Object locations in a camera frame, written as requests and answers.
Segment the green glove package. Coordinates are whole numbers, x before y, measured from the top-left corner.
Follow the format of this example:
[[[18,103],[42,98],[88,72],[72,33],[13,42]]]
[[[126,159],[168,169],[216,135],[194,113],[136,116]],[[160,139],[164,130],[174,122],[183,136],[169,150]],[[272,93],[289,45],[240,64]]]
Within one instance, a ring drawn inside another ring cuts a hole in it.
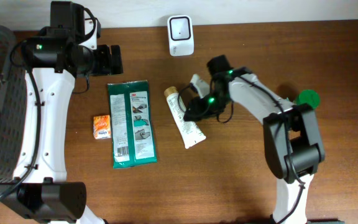
[[[157,162],[146,80],[109,83],[114,169]]]

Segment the white cream tube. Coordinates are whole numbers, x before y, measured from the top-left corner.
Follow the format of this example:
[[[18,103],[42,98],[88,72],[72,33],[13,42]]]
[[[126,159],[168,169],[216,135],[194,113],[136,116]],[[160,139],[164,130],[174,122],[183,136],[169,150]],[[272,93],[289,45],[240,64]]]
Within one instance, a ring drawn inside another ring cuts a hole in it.
[[[170,108],[175,124],[184,142],[185,148],[189,149],[201,141],[204,141],[206,136],[196,125],[196,123],[193,121],[184,120],[185,113],[183,112],[183,109],[185,109],[185,105],[183,100],[178,96],[179,92],[177,88],[174,86],[168,87],[164,91],[164,95],[166,97],[168,107]]]

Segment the green lid jar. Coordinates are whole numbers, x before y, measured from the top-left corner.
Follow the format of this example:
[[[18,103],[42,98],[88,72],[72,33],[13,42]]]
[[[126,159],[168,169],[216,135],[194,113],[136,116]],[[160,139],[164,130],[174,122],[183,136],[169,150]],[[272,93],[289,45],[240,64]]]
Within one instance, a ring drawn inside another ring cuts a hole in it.
[[[307,103],[313,109],[316,109],[320,103],[321,99],[318,93],[314,90],[303,90],[299,93],[299,95],[295,98],[296,105],[302,105]]]

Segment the orange tissue pack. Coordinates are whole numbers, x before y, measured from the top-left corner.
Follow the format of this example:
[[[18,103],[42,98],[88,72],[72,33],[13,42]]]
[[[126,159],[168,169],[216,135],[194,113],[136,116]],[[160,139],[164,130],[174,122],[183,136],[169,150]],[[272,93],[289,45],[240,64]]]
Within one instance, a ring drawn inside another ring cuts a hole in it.
[[[95,139],[111,138],[110,115],[95,116],[93,118],[93,136]]]

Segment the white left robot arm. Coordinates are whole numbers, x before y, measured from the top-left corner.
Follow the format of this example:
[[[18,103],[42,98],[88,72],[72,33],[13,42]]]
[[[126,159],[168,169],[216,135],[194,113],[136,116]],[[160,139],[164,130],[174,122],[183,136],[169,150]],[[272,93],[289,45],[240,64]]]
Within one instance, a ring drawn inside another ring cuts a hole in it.
[[[97,44],[98,30],[73,37],[44,34],[20,44],[26,111],[21,151],[11,183],[0,184],[0,202],[38,223],[102,223],[86,204],[86,186],[68,182],[65,131],[78,77],[123,71],[118,45]]]

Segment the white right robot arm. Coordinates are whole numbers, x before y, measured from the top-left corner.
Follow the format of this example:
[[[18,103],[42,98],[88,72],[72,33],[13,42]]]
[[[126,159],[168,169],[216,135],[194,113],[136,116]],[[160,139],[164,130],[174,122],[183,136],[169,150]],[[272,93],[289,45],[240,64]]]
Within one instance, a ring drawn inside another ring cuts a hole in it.
[[[188,88],[197,96],[185,110],[185,121],[220,117],[227,105],[239,104],[262,125],[264,154],[277,180],[271,223],[308,223],[308,189],[325,151],[314,108],[296,105],[269,90],[247,67],[232,67],[225,55],[207,63],[211,79],[197,74]]]

